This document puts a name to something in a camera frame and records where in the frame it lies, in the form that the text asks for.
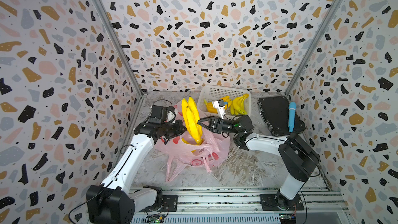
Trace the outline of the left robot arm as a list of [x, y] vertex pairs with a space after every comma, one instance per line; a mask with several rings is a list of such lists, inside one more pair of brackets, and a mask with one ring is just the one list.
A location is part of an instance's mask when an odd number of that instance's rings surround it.
[[122, 157], [100, 185], [86, 192], [89, 221], [92, 224], [129, 224], [138, 212], [158, 211], [164, 207], [160, 187], [145, 186], [130, 194], [134, 178], [158, 140], [168, 141], [187, 129], [178, 120], [177, 109], [153, 104], [146, 120], [134, 129], [129, 144], [121, 148]]

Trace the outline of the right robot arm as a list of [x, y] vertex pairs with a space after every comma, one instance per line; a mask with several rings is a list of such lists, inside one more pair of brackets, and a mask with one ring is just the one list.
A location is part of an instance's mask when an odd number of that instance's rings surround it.
[[288, 175], [274, 198], [276, 206], [281, 210], [288, 210], [300, 199], [300, 190], [320, 162], [320, 156], [296, 133], [286, 137], [253, 133], [254, 126], [247, 115], [233, 119], [206, 117], [198, 120], [198, 124], [212, 133], [233, 133], [233, 141], [239, 149], [262, 151], [282, 158]]

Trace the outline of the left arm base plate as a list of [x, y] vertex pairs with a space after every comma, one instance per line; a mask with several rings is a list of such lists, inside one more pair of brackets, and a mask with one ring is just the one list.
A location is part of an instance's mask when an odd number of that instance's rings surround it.
[[145, 210], [150, 214], [161, 212], [176, 212], [177, 203], [177, 195], [163, 195], [161, 200], [156, 199], [155, 204], [145, 208]]

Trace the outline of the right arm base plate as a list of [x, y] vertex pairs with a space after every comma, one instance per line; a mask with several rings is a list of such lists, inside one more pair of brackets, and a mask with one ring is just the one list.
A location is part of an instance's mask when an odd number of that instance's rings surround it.
[[280, 193], [260, 195], [263, 211], [302, 211], [305, 208], [303, 203], [299, 194], [293, 200], [288, 200]]

